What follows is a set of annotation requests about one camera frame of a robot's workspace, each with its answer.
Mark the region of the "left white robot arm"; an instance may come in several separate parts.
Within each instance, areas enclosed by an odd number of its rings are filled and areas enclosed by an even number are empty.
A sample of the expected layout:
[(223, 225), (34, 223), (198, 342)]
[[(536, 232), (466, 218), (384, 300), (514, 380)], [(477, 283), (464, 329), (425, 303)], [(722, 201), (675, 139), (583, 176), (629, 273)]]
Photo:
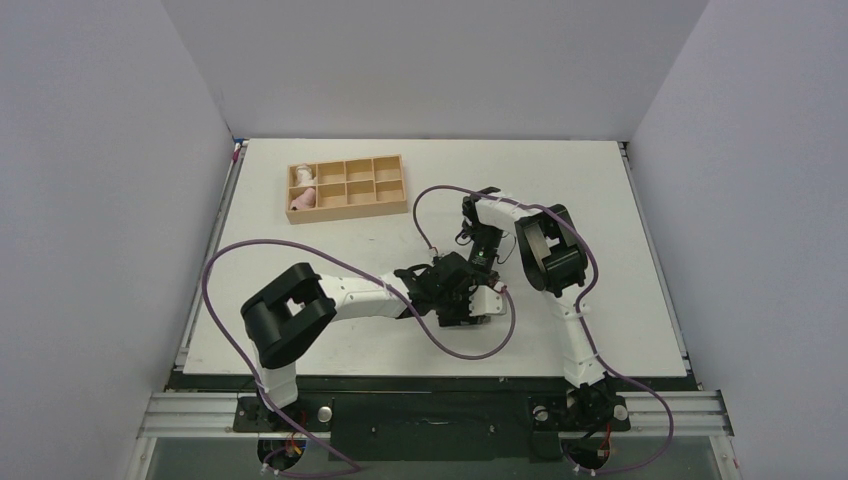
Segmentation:
[(272, 429), (298, 416), (296, 362), (333, 321), (435, 313), (441, 327), (476, 325), (506, 312), (495, 280), (451, 253), (381, 275), (332, 277), (301, 262), (249, 298), (240, 313), (259, 363), (259, 416)]

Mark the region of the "wooden compartment tray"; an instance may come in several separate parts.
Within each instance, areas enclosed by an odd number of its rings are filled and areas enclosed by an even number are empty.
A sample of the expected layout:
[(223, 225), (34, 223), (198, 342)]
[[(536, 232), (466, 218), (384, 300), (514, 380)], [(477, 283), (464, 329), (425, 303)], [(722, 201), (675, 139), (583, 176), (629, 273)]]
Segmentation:
[[(315, 174), (317, 205), (311, 210), (291, 211), (293, 197), (309, 188), (294, 186), (294, 169), (301, 164), (310, 165)], [(400, 155), (301, 164), (287, 169), (283, 206), (292, 224), (396, 215), (409, 211)]]

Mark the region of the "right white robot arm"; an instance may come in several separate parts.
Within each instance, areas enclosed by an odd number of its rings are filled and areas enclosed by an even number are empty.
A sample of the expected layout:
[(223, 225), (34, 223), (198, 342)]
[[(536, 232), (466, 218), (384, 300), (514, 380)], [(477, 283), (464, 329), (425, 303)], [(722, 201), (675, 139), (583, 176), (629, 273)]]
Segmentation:
[(579, 317), (580, 303), (566, 290), (583, 287), (589, 258), (567, 209), (508, 199), (496, 189), (463, 198), (463, 231), (477, 244), (485, 233), (512, 235), (528, 283), (543, 294), (562, 346), (563, 376), (573, 386), (564, 400), (566, 418), (588, 427), (604, 412), (604, 397), (595, 388), (605, 378)]

